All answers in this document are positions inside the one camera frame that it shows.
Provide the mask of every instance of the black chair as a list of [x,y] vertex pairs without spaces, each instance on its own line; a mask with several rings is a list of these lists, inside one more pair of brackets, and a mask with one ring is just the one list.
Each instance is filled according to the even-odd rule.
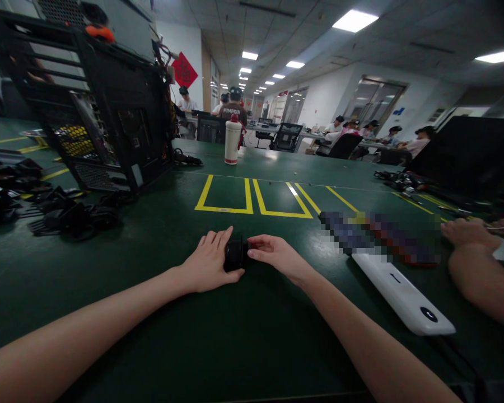
[[328,154],[318,151],[316,152],[316,155],[320,157],[341,158],[342,160],[347,160],[362,140],[363,137],[361,136],[344,134],[330,149]]
[[198,115],[197,141],[208,143],[226,143],[226,121],[213,115]]
[[302,130],[302,125],[293,123],[280,123],[278,133],[269,148],[275,151],[295,152],[298,134]]
[[[258,122],[259,123],[272,123],[273,120],[267,119],[267,118],[259,118]],[[272,144],[273,140],[274,140],[274,136],[271,136],[271,134],[268,132],[256,132],[256,139],[258,139],[258,145],[256,146],[256,148],[265,149],[265,148],[259,146],[259,141],[260,140],[270,140],[270,143]]]

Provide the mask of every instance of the brown shirt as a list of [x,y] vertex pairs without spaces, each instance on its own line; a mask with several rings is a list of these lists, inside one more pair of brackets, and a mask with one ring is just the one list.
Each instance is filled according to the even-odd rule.
[[248,122],[248,117],[246,115],[246,110],[236,101],[230,101],[228,104],[223,105],[218,113],[219,118],[231,119],[231,115],[236,114],[239,116],[239,120],[246,126]]

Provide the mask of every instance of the red decoration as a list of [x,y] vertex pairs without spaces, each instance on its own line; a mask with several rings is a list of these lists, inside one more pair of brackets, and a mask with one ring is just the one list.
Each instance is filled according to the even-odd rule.
[[183,52],[179,52],[179,59],[174,60],[172,67],[175,69],[175,81],[180,87],[190,88],[198,78],[198,73],[192,68]]

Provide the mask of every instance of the green workbench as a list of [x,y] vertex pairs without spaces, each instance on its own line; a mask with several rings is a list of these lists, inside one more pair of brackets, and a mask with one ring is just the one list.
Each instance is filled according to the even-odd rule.
[[[19,127],[36,125],[0,120],[0,137],[14,138]],[[21,148],[16,143],[30,146],[24,140],[0,146]],[[423,210],[373,178],[376,169],[394,167],[250,147],[241,149],[236,166],[228,166],[223,146],[175,140],[174,147],[204,165],[165,173],[122,209],[123,225],[117,229],[71,243],[32,236],[26,227],[32,219],[0,227],[0,347],[179,265],[210,229],[233,225],[245,237],[285,238],[441,379],[450,385],[472,383],[474,373],[443,340],[412,334],[358,265],[322,240],[315,204],[344,214],[386,213],[422,242],[435,243],[443,257],[438,267],[396,266],[455,325],[453,338],[486,381],[504,380],[504,326],[465,301],[452,283],[446,268],[451,248],[440,240],[441,217],[430,214],[439,212],[436,204],[422,199]],[[27,156],[50,173],[63,170],[52,162],[56,154],[50,149]],[[50,181],[75,185],[69,173]],[[61,401],[215,402],[364,392],[347,354],[306,296],[265,264],[246,269],[237,284],[160,309]]]

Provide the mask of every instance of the white power bank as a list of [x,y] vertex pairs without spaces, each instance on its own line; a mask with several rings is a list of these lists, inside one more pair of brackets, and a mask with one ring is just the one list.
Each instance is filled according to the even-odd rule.
[[452,323],[392,263],[382,262],[381,255],[351,256],[411,332],[418,336],[455,333]]

